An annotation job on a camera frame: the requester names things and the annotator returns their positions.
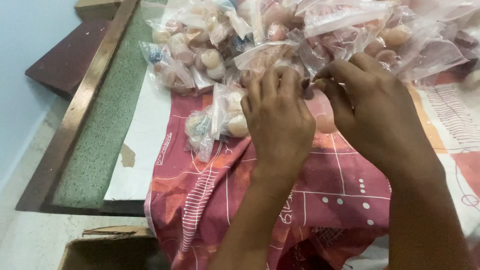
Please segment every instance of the stain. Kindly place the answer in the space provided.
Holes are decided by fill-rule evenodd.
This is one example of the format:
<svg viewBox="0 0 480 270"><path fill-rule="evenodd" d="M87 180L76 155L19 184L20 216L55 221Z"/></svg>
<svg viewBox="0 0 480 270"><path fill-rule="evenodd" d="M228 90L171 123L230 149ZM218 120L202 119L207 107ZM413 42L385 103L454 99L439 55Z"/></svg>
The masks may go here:
<svg viewBox="0 0 480 270"><path fill-rule="evenodd" d="M135 152L133 152L130 147L123 144L120 149L120 154L123 167L133 168L135 166Z"/></svg>

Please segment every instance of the white wall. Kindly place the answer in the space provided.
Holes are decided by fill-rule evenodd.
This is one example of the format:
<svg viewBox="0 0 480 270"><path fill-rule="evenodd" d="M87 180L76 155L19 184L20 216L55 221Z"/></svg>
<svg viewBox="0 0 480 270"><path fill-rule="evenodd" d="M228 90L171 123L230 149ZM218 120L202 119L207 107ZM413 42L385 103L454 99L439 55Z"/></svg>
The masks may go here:
<svg viewBox="0 0 480 270"><path fill-rule="evenodd" d="M77 0L2 1L0 7L0 191L56 95L25 70L80 24Z"/></svg>

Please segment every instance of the hand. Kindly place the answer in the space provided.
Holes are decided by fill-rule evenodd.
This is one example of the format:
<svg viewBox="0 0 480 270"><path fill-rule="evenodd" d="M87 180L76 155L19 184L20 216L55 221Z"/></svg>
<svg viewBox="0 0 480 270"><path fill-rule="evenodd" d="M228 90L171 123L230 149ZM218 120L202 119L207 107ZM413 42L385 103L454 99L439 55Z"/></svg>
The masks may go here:
<svg viewBox="0 0 480 270"><path fill-rule="evenodd" d="M330 100L341 134L387 177L430 161L438 168L407 88L374 58L357 53L348 62L335 60L314 81Z"/></svg>
<svg viewBox="0 0 480 270"><path fill-rule="evenodd" d="M291 68L270 69L261 82L251 81L241 101L257 168L294 179L310 154L315 133L315 119L301 98L299 81Z"/></svg>

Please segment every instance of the cardboard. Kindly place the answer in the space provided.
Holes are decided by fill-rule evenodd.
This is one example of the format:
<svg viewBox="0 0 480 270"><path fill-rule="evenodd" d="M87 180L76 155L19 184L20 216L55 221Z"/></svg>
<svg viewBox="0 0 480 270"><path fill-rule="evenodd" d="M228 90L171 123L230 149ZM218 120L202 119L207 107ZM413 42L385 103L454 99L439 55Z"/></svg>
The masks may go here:
<svg viewBox="0 0 480 270"><path fill-rule="evenodd" d="M75 10L82 21L113 20L123 0L78 0Z"/></svg>
<svg viewBox="0 0 480 270"><path fill-rule="evenodd" d="M68 243L58 270L169 269L148 227L104 227L85 230L83 235L107 236Z"/></svg>

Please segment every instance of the right hand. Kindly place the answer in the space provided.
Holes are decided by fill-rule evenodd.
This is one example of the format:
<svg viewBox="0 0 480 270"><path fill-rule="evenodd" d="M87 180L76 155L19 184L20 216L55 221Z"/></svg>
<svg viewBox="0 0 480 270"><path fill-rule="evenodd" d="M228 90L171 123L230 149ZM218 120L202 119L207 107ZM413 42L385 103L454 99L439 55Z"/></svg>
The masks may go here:
<svg viewBox="0 0 480 270"><path fill-rule="evenodd" d="M314 82L330 100L341 134L387 177L441 168L407 88L374 58L357 53L335 60Z"/></svg>

